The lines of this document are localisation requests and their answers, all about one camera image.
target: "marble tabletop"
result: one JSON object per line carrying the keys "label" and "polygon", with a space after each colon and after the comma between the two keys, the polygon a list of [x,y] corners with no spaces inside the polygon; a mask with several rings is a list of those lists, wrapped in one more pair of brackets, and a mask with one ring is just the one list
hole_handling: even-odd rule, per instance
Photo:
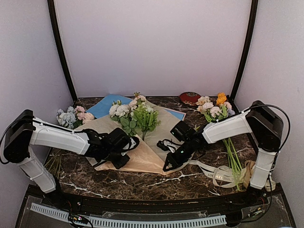
{"label": "marble tabletop", "polygon": [[[97,104],[102,98],[83,98],[76,101],[85,109]],[[180,103],[178,97],[147,97],[159,106],[186,113],[185,122],[194,127],[205,125],[203,115],[195,108]],[[232,138],[240,162],[256,160],[255,151],[247,135]],[[228,165],[227,153],[222,142],[209,145],[203,152],[195,152],[193,159],[218,167]],[[64,192],[118,200],[185,200],[236,193],[237,188],[215,187],[196,165],[187,165],[168,176],[152,173],[96,171],[85,157],[75,153],[52,149],[46,167],[56,175]]]}

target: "metal frame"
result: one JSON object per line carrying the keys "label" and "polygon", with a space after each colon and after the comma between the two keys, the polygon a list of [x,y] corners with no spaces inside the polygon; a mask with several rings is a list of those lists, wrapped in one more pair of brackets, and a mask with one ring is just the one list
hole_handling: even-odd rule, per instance
{"label": "metal frame", "polygon": [[[75,102],[78,99],[78,97],[77,97],[77,94],[75,91],[75,87],[73,85],[71,74],[70,74],[68,66],[67,66],[66,56],[64,53],[62,40],[60,37],[60,32],[59,32],[59,27],[58,27],[58,21],[57,21],[57,17],[56,17],[55,3],[54,3],[54,0],[47,0],[47,3],[48,3],[49,15],[50,15],[51,23],[52,23],[54,38],[55,38],[61,66],[62,66],[64,75],[66,78],[66,83],[67,83],[68,89]],[[241,60],[240,60],[239,66],[238,66],[236,79],[234,81],[234,85],[233,85],[233,88],[232,88],[232,91],[230,94],[231,100],[234,100],[236,98],[236,95],[238,93],[238,88],[240,86],[242,76],[244,73],[244,69],[245,69],[245,65],[246,65],[246,61],[247,61],[247,57],[248,57],[248,53],[249,53],[249,49],[250,49],[253,29],[254,29],[254,25],[255,25],[255,21],[256,21],[257,5],[258,5],[258,0],[251,1],[251,10],[250,10],[250,15],[249,15],[249,22],[248,22],[245,43],[244,43],[244,47],[243,47]]]}

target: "bouquet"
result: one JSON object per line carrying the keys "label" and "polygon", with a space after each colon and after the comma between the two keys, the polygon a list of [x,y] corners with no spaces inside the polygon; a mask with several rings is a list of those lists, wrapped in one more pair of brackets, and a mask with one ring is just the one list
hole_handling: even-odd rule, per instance
{"label": "bouquet", "polygon": [[94,116],[91,113],[86,113],[85,108],[77,106],[73,108],[69,106],[66,112],[59,109],[56,114],[58,123],[68,129],[75,129],[89,121],[94,120]]}
{"label": "bouquet", "polygon": [[[201,114],[204,114],[208,123],[215,122],[216,120],[225,119],[235,114],[235,112],[232,110],[231,104],[227,102],[227,97],[224,93],[218,94],[216,106],[213,105],[208,96],[202,96],[198,99],[196,104],[198,105],[197,110]],[[234,181],[237,186],[237,189],[239,190],[238,184],[241,175],[242,165],[238,159],[238,154],[232,143],[231,138],[224,139],[223,143],[227,149],[228,165],[232,169]]]}
{"label": "bouquet", "polygon": [[145,96],[134,93],[135,98],[129,104],[122,104],[120,100],[112,103],[109,115],[118,121],[122,129],[129,135],[136,135],[136,129],[141,129],[142,140],[148,131],[154,131],[160,121],[157,120],[158,111],[150,107]]}

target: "white slotted strip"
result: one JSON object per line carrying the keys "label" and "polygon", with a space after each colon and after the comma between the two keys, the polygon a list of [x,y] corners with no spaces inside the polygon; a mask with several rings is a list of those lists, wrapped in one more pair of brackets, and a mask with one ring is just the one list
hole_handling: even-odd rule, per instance
{"label": "white slotted strip", "polygon": [[[39,214],[67,222],[68,212],[32,203],[31,210]],[[204,228],[226,224],[226,216],[178,221],[124,221],[87,217],[95,228]]]}

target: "white wall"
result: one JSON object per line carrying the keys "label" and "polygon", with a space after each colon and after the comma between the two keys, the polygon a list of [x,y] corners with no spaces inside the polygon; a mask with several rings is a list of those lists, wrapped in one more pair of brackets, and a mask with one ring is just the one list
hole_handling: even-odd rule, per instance
{"label": "white wall", "polygon": [[79,97],[230,94],[251,0],[56,0]]}
{"label": "white wall", "polygon": [[290,138],[275,170],[296,223],[304,217],[304,1],[260,0],[250,53],[237,94],[243,109],[260,99],[291,118]]}
{"label": "white wall", "polygon": [[[0,1],[0,134],[24,110],[55,122],[72,104],[49,19],[47,1]],[[48,148],[40,147],[40,159]],[[0,164],[0,227],[15,227],[29,180],[14,164]]]}

